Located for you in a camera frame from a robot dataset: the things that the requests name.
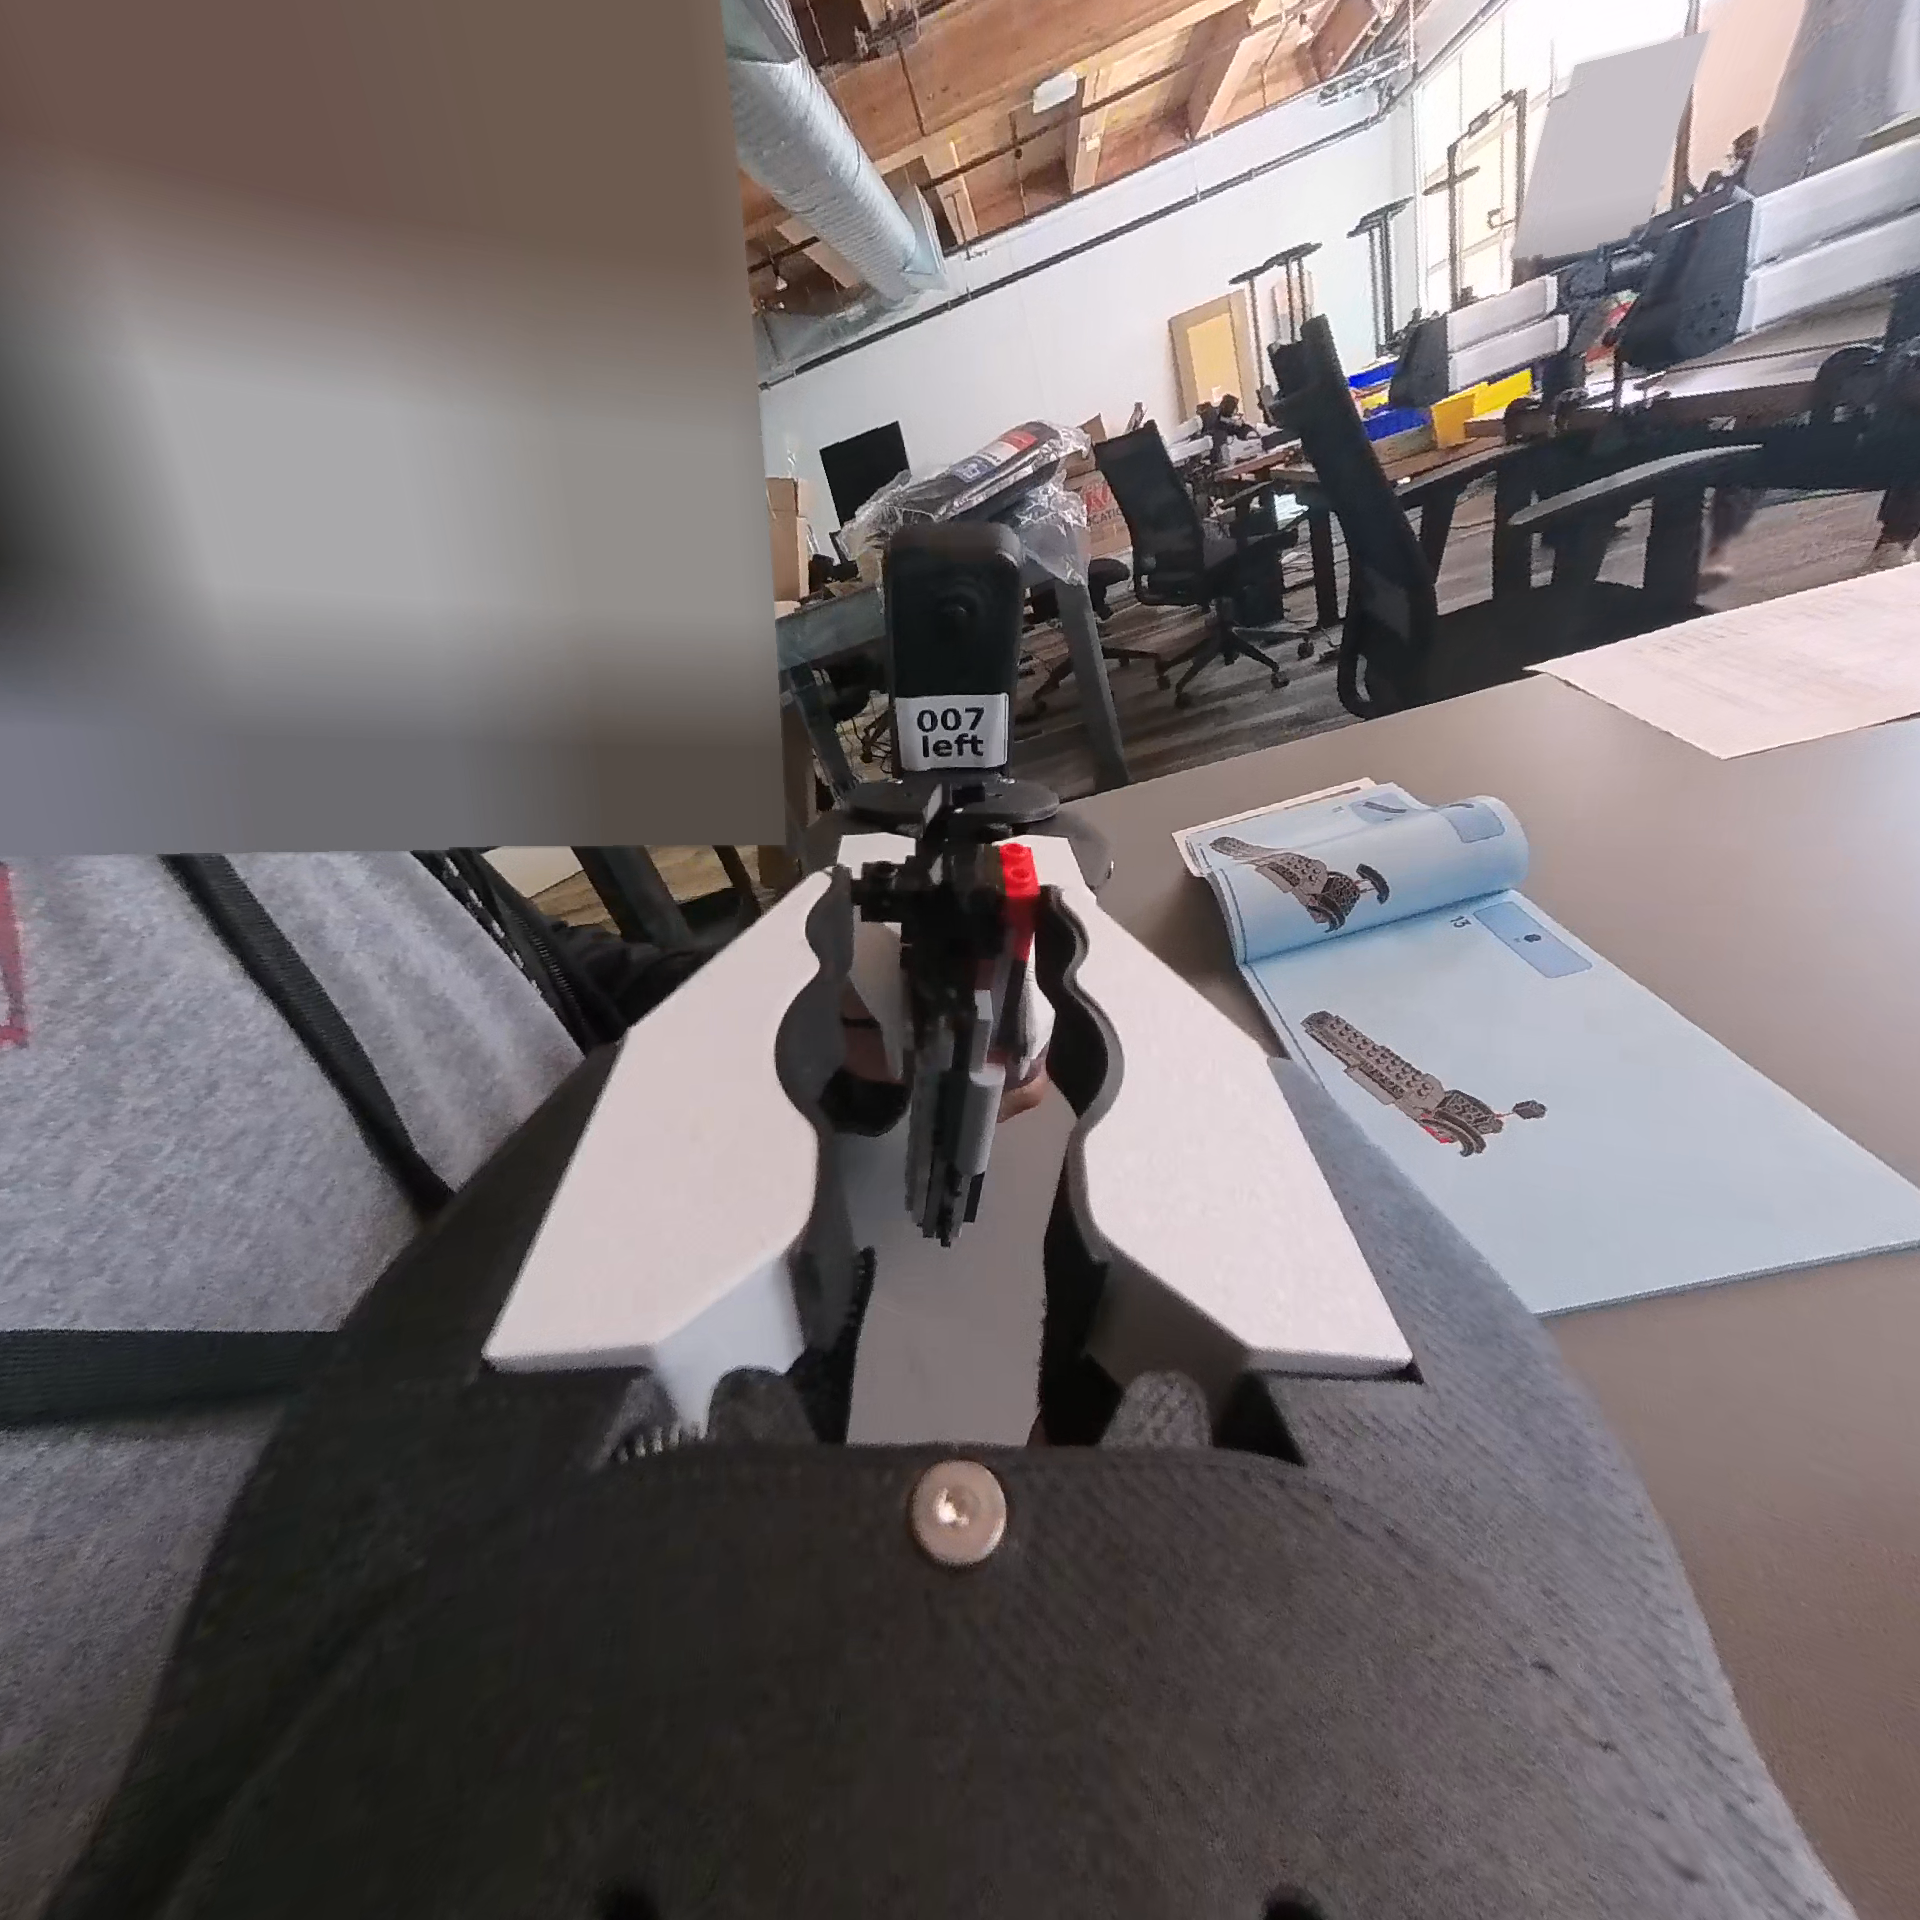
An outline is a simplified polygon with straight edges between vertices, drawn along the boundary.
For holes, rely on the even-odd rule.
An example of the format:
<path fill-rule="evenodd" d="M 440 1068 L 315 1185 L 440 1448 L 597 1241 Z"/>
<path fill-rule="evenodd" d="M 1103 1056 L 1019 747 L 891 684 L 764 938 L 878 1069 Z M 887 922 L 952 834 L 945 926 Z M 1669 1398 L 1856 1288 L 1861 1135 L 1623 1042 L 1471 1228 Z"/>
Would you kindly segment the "long wooden workbench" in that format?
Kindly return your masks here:
<path fill-rule="evenodd" d="M 1338 525 L 1290 445 L 1228 480 L 1296 495 L 1321 556 Z M 1431 564 L 1427 702 L 1443 702 L 1701 617 L 1712 491 L 1915 483 L 1915 347 L 1693 364 L 1607 389 L 1523 396 L 1502 436 L 1426 448 L 1400 469 L 1381 445 L 1375 453 Z"/>

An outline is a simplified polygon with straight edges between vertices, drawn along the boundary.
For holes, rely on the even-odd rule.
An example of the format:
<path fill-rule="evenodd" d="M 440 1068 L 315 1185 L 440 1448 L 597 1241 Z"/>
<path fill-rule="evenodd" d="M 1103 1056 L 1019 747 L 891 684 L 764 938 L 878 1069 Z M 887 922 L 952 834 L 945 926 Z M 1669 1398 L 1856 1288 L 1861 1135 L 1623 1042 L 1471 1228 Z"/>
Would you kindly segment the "plastic wrapped bundle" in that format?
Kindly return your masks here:
<path fill-rule="evenodd" d="M 1089 453 L 1073 424 L 1025 423 L 992 445 L 869 495 L 840 537 L 866 588 L 880 588 L 891 556 L 924 547 L 945 558 L 1004 556 L 1025 588 L 1089 588 L 1085 505 L 1068 483 Z"/>

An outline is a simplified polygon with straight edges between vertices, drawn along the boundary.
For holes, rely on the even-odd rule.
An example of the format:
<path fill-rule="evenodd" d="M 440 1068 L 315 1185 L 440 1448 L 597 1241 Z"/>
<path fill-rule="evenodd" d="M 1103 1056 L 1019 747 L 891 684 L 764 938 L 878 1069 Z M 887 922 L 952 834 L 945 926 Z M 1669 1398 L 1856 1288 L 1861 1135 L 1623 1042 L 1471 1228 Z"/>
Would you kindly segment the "black monitor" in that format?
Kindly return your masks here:
<path fill-rule="evenodd" d="M 908 466 L 900 423 L 861 428 L 853 436 L 817 448 L 825 495 L 833 508 L 833 529 L 851 529 L 853 514 L 900 480 Z"/>

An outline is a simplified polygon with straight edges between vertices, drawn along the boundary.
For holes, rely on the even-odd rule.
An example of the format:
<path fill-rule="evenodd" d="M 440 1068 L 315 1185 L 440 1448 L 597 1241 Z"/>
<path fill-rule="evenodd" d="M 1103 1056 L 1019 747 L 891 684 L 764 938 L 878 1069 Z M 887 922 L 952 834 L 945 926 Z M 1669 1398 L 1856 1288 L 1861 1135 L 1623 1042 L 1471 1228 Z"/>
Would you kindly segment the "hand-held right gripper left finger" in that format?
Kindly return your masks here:
<path fill-rule="evenodd" d="M 483 1342 L 496 1373 L 646 1373 L 699 1421 L 723 1376 L 844 1342 L 875 1279 L 823 1111 L 851 960 L 825 870 L 629 1026 Z"/>

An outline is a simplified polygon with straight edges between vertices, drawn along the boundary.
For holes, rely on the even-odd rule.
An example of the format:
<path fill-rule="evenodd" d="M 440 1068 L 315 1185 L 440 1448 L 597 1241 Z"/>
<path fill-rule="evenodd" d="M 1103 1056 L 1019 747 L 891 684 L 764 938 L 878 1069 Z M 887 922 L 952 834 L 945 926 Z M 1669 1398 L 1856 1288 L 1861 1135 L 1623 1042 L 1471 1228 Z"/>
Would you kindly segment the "silver air duct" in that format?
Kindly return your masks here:
<path fill-rule="evenodd" d="M 891 190 L 810 67 L 789 6 L 722 6 L 740 168 L 887 309 L 949 285 L 921 214 Z"/>

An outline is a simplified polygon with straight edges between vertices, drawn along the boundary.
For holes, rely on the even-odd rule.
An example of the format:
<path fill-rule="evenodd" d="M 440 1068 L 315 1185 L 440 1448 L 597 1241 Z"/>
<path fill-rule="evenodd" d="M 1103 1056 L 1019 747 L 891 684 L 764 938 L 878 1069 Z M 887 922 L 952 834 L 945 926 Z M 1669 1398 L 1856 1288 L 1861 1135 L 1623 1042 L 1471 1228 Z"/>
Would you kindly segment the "person's left hand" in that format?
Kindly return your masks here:
<path fill-rule="evenodd" d="M 908 1085 L 891 1063 L 887 1030 L 866 1013 L 844 1013 L 844 1068 L 823 1091 L 823 1114 L 840 1135 L 887 1139 L 908 1111 Z"/>

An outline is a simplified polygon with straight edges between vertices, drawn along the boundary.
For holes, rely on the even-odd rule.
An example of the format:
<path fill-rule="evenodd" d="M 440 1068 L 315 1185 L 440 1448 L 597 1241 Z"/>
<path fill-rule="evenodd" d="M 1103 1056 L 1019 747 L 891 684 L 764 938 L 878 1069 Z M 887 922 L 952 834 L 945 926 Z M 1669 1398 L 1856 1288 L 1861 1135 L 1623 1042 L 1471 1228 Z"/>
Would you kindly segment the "tan framed board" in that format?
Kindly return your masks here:
<path fill-rule="evenodd" d="M 1259 413 L 1257 327 L 1242 289 L 1217 294 L 1170 320 L 1179 416 L 1224 408 L 1237 396 L 1237 416 Z"/>

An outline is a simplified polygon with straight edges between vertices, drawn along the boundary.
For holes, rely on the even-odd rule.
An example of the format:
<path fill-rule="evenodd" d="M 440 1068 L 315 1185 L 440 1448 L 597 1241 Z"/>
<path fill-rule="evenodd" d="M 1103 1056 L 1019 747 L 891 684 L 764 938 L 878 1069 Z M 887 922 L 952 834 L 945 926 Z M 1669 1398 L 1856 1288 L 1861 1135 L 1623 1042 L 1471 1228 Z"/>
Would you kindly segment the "white equipment case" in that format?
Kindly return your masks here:
<path fill-rule="evenodd" d="M 1671 369 L 1912 277 L 1915 142 L 1902 142 L 1669 229 L 1613 350 Z"/>
<path fill-rule="evenodd" d="M 1396 350 L 1393 403 L 1438 404 L 1476 383 L 1530 369 L 1571 347 L 1558 277 L 1421 320 Z"/>

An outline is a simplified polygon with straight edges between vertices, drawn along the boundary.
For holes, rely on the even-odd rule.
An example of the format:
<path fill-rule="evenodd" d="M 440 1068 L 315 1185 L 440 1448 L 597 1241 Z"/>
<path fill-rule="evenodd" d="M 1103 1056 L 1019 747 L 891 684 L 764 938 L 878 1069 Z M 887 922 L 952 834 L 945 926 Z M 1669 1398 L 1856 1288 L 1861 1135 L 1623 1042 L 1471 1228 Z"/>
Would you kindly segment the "grey black toy brick model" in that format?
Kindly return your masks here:
<path fill-rule="evenodd" d="M 1034 976 L 1039 858 L 1019 840 L 921 844 L 907 863 L 861 867 L 851 901 L 857 926 L 897 938 L 907 1207 L 949 1249 L 977 1219 L 1004 1098 L 1050 1040 Z"/>

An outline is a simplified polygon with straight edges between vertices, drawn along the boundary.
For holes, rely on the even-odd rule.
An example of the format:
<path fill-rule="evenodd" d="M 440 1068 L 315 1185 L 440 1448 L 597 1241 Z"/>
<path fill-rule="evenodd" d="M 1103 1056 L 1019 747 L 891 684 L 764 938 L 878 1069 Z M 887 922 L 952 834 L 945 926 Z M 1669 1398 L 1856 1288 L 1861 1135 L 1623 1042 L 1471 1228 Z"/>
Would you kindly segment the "light blue instruction booklet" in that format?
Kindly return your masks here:
<path fill-rule="evenodd" d="M 1536 1313 L 1915 1249 L 1915 1185 L 1523 899 L 1502 799 L 1178 832 L 1284 1056 Z"/>

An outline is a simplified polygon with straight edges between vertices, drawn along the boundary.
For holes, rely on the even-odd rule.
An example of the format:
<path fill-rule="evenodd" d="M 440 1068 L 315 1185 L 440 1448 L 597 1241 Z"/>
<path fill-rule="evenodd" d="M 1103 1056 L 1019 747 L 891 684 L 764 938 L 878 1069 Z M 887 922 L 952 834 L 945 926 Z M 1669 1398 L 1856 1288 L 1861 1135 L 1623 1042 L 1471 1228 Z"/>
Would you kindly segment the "tall black office chair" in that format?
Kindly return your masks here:
<path fill-rule="evenodd" d="M 1438 640 L 1431 564 L 1364 436 L 1328 314 L 1305 320 L 1296 341 L 1276 341 L 1270 369 L 1284 424 L 1349 558 L 1338 702 L 1360 723 L 1421 709 Z"/>

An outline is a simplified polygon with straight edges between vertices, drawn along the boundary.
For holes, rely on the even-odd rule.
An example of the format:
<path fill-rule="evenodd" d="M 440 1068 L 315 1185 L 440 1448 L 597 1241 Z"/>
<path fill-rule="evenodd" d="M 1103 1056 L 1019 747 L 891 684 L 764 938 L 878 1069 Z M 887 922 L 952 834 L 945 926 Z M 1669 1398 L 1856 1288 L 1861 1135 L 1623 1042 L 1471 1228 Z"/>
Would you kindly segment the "dark metal table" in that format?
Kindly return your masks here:
<path fill-rule="evenodd" d="M 1068 632 L 1071 668 L 1082 693 L 1082 732 L 1089 741 L 1097 791 L 1131 789 L 1135 773 L 1127 762 L 1116 706 L 1110 689 L 1110 664 L 1103 657 L 1103 632 L 1089 606 L 1089 588 L 1068 579 L 1053 584 L 1059 617 Z M 878 652 L 887 640 L 887 606 L 878 588 L 857 588 L 846 598 L 825 598 L 774 623 L 774 661 L 782 693 L 802 715 L 817 778 L 831 789 L 833 803 L 851 799 L 857 775 L 840 741 L 840 723 L 825 712 L 823 689 L 810 682 L 813 668 L 831 668 L 846 657 Z"/>

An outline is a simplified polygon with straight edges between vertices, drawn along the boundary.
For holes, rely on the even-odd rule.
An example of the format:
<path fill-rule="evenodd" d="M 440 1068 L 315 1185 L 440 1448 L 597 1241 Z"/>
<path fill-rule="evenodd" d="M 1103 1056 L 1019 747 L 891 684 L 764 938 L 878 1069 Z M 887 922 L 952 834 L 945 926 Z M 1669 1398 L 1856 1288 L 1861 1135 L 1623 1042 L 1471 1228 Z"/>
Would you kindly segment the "white paper sheet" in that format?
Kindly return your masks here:
<path fill-rule="evenodd" d="M 1704 754 L 1915 715 L 1915 567 L 1872 570 L 1530 664 Z"/>

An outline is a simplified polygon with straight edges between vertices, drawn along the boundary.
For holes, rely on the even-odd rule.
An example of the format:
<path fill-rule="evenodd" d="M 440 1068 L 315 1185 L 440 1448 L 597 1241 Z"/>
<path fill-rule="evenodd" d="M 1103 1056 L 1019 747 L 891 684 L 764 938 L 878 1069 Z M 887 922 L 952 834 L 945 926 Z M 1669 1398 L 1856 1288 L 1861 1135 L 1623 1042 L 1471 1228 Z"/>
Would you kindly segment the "yellow storage bin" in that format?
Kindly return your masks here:
<path fill-rule="evenodd" d="M 1481 436 L 1502 436 L 1502 416 L 1515 403 L 1536 392 L 1536 375 L 1519 369 L 1494 383 L 1476 383 L 1427 408 L 1427 428 L 1438 448 L 1459 448 Z"/>

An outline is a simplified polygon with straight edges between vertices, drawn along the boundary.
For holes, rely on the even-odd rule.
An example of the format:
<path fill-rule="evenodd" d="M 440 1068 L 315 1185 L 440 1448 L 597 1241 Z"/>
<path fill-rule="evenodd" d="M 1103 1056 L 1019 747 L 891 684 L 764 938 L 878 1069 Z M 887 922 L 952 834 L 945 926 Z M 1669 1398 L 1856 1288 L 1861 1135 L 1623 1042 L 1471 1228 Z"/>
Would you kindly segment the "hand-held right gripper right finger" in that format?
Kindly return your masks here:
<path fill-rule="evenodd" d="M 1279 1063 L 1085 888 L 1044 888 L 1048 1073 L 1073 1127 L 1044 1237 L 1044 1418 L 1149 1373 L 1211 1421 L 1257 1381 L 1421 1381 Z"/>

